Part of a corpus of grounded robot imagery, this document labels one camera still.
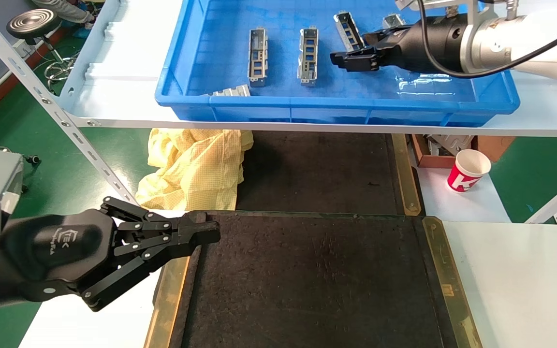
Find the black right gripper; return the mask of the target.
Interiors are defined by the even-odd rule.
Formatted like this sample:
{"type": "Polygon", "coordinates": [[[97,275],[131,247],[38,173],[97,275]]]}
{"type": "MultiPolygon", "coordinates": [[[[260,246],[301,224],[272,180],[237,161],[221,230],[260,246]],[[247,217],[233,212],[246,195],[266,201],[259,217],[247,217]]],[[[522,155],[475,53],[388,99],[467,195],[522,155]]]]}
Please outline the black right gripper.
{"type": "MultiPolygon", "coordinates": [[[[427,44],[431,55],[447,70],[463,72],[460,48],[466,31],[466,15],[427,17],[427,44]]],[[[414,73],[440,73],[426,55],[422,22],[363,35],[364,48],[331,52],[331,62],[347,72],[373,72],[380,66],[397,66],[414,73]]]]}

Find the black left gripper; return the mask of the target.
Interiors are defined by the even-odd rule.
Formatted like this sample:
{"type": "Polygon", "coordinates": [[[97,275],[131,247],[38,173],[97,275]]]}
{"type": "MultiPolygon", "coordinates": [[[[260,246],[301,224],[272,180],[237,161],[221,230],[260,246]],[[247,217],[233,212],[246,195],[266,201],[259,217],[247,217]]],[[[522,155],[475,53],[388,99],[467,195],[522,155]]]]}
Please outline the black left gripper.
{"type": "Polygon", "coordinates": [[[0,236],[0,307],[73,294],[97,312],[170,260],[219,240],[217,224],[166,218],[113,197],[99,211],[11,219],[0,236]],[[160,235],[114,249],[116,231],[160,235]]]}

